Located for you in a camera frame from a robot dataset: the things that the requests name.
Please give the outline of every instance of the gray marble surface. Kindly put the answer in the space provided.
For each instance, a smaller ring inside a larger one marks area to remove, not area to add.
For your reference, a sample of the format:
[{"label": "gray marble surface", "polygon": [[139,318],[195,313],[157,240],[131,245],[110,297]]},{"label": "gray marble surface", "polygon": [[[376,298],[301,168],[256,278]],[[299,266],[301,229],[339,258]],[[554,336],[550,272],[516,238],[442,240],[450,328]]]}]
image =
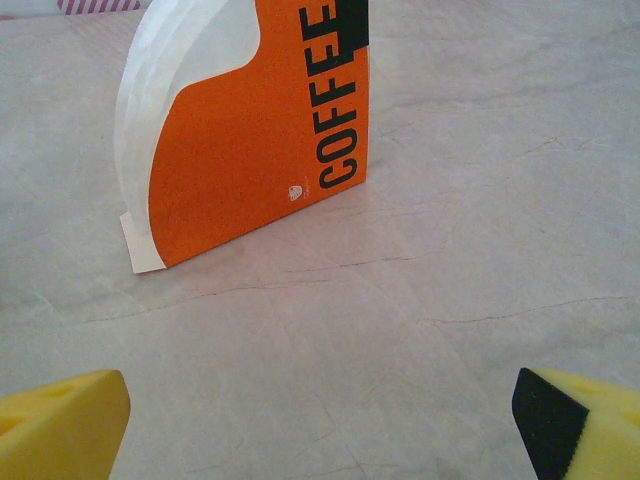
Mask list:
[{"label": "gray marble surface", "polygon": [[535,478],[518,370],[640,387],[640,5],[371,0],[370,178],[131,273],[140,13],[0,22],[0,393],[120,369],[114,479]]}]

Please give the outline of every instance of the paper coffee filter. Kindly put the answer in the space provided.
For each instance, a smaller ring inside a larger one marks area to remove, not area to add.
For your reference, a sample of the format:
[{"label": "paper coffee filter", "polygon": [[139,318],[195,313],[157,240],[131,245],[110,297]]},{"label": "paper coffee filter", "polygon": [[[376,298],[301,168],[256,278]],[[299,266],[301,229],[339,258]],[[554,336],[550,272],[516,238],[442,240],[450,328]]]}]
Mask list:
[{"label": "paper coffee filter", "polygon": [[170,69],[170,66],[162,63],[160,59],[163,52],[170,44],[183,42],[184,32],[180,32],[181,25],[189,16],[193,5],[197,2],[208,3],[202,0],[158,0],[151,5],[156,5],[160,1],[166,4],[168,9],[160,11],[154,9],[147,12],[147,14],[153,15],[148,25],[156,30],[156,33],[155,36],[149,37],[148,48],[142,50],[139,55],[137,72],[132,77],[133,81],[129,85],[128,94],[126,90],[123,90],[123,95],[128,97],[128,100],[124,107],[124,120],[120,123],[121,190],[131,213],[133,224],[141,235],[150,233],[148,215],[146,214],[147,199],[141,198],[140,192],[144,190],[148,192],[149,179],[144,175],[144,172],[145,165],[152,162],[152,159],[141,159],[134,154],[136,143],[144,134],[144,130],[149,128],[148,123],[140,122],[142,97],[148,85],[152,85],[156,97],[160,95],[157,90],[160,87],[161,79],[156,78],[156,72],[160,71],[166,74],[167,69]]},{"label": "paper coffee filter", "polygon": [[124,126],[124,119],[129,104],[129,98],[131,97],[131,88],[135,79],[139,73],[143,58],[147,54],[150,46],[156,40],[156,35],[161,29],[162,24],[167,18],[173,18],[173,9],[177,6],[176,0],[157,0],[153,2],[146,14],[142,17],[138,29],[136,30],[129,54],[127,56],[127,62],[122,74],[122,81],[120,83],[120,89],[118,91],[118,97],[116,100],[116,113],[114,120],[114,138],[113,149],[116,161],[116,173],[118,181],[120,182],[120,190],[123,191],[122,185],[122,148],[123,137],[126,134],[126,130],[122,128]]},{"label": "paper coffee filter", "polygon": [[228,1],[182,60],[169,90],[170,103],[165,105],[164,118],[182,89],[244,67],[255,57],[259,45],[255,0]]}]

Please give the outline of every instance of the orange cardboard packaging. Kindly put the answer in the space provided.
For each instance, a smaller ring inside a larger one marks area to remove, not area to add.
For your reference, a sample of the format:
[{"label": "orange cardboard packaging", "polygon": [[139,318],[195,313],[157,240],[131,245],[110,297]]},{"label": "orange cardboard packaging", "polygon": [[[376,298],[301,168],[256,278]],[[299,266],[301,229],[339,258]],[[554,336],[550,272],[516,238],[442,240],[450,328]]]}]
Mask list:
[{"label": "orange cardboard packaging", "polygon": [[[234,15],[238,0],[214,1],[222,4],[215,15]],[[150,168],[119,168],[121,186],[142,184],[135,195],[146,203],[138,218],[122,217],[136,273],[176,265],[365,181],[367,2],[250,0],[259,44],[248,63],[160,98],[170,106]],[[175,25],[176,36],[188,28]],[[214,30],[204,29],[193,49],[224,41],[225,31]],[[153,38],[147,33],[149,45]],[[153,88],[151,80],[144,88]],[[132,131],[144,114],[138,120],[135,102],[126,101],[124,128]]]}]

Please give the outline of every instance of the pink striped fabric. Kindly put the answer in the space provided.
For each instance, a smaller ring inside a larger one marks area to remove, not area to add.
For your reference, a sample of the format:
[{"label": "pink striped fabric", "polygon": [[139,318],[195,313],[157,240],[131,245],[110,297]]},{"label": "pink striped fabric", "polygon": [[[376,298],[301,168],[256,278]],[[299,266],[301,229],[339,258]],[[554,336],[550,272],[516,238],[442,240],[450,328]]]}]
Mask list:
[{"label": "pink striped fabric", "polygon": [[58,0],[65,15],[77,13],[123,12],[140,8],[140,0]]}]

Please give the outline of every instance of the coffee filter box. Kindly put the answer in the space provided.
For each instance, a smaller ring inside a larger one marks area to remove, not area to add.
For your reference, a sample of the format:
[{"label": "coffee filter box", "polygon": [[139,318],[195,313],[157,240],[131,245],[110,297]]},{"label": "coffee filter box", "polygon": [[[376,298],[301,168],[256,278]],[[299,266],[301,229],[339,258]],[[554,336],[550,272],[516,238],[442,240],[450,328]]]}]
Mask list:
[{"label": "coffee filter box", "polygon": [[364,182],[367,0],[154,0],[114,126],[136,273]]}]

